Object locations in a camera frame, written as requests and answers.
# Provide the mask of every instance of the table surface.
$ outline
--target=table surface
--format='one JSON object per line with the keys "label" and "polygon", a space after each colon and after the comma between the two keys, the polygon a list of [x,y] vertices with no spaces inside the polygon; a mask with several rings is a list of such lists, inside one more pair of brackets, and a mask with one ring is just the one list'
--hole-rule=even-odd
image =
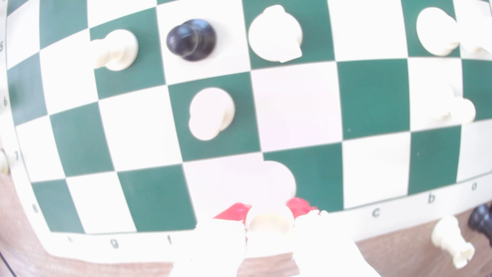
{"label": "table surface", "polygon": [[[462,235],[476,253],[456,270],[451,257],[434,247],[430,237],[435,222],[358,242],[366,260],[384,277],[485,277],[492,273],[492,248],[482,234],[466,222],[471,211],[457,215]],[[18,277],[165,277],[170,263],[92,264],[49,255],[41,246],[17,197],[12,178],[0,176],[0,251]],[[291,254],[246,259],[240,277],[288,277],[299,273]],[[0,276],[10,273],[0,262]]]}

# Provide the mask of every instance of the chessboard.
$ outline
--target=chessboard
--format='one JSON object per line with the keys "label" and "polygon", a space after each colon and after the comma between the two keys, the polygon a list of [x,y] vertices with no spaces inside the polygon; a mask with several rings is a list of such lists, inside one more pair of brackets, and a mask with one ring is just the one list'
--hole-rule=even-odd
{"label": "chessboard", "polygon": [[[248,44],[275,4],[303,32],[286,63]],[[0,138],[41,243],[91,262],[173,261],[197,222],[284,201],[290,182],[354,240],[490,200],[492,55],[427,52],[416,20],[431,6],[491,16],[486,0],[0,1]],[[216,31],[201,61],[166,47],[190,19]],[[90,42],[117,29],[136,36],[135,62],[93,69]],[[433,81],[470,99],[474,122],[436,120]],[[210,87],[236,111],[204,141],[189,107]]]}

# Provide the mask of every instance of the black chess piece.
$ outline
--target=black chess piece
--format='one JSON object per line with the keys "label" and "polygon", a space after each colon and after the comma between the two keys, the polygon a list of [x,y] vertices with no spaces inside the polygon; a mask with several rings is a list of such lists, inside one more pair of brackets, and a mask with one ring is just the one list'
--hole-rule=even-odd
{"label": "black chess piece", "polygon": [[487,204],[476,207],[468,219],[468,226],[472,230],[478,231],[489,238],[492,246],[492,214]]}
{"label": "black chess piece", "polygon": [[166,43],[171,53],[188,61],[199,61],[212,53],[216,41],[215,30],[207,21],[192,19],[174,27]]}

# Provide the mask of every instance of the blurry white piece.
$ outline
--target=blurry white piece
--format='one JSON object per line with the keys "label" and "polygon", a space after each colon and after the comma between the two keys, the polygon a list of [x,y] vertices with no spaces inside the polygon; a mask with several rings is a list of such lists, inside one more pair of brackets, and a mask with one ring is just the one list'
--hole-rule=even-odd
{"label": "blurry white piece", "polygon": [[177,251],[169,277],[236,277],[246,251],[245,227],[240,221],[200,222],[186,249]]}
{"label": "blurry white piece", "polygon": [[443,10],[430,7],[417,17],[417,36],[422,46],[431,54],[446,56],[460,42],[458,24]]}
{"label": "blurry white piece", "polygon": [[231,124],[235,112],[234,101],[227,92],[206,88],[191,101],[189,129],[197,139],[211,140]]}
{"label": "blurry white piece", "polygon": [[258,15],[249,27],[248,38],[253,51],[267,61],[285,63],[303,55],[301,25],[281,5],[270,6]]}
{"label": "blurry white piece", "polygon": [[104,39],[91,41],[91,57],[95,69],[120,71],[133,64],[138,54],[138,41],[132,32],[114,30]]}
{"label": "blurry white piece", "polygon": [[451,254],[457,269],[466,266],[475,254],[473,245],[461,236],[458,220],[454,216],[449,215],[439,220],[432,231],[431,239],[436,247]]}
{"label": "blurry white piece", "polygon": [[451,116],[460,124],[468,124],[475,120],[475,105],[469,99],[455,96],[453,88],[449,84],[429,84],[429,108],[437,120]]}
{"label": "blurry white piece", "polygon": [[7,175],[10,169],[8,166],[7,155],[3,149],[0,150],[0,174]]}
{"label": "blurry white piece", "polygon": [[326,211],[296,218],[293,257],[302,277],[380,277]]}
{"label": "blurry white piece", "polygon": [[476,9],[470,1],[463,1],[463,9],[458,21],[460,43],[471,53],[482,49],[492,54],[492,17]]}
{"label": "blurry white piece", "polygon": [[292,252],[294,215],[285,203],[253,206],[246,216],[246,256],[265,257]]}

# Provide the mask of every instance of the white rook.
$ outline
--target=white rook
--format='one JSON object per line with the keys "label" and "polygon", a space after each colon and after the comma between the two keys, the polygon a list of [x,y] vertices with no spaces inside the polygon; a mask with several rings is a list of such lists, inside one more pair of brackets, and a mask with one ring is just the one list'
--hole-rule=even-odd
{"label": "white rook", "polygon": [[475,247],[461,236],[458,220],[451,215],[443,217],[432,231],[432,243],[448,251],[457,269],[465,267],[475,254]]}

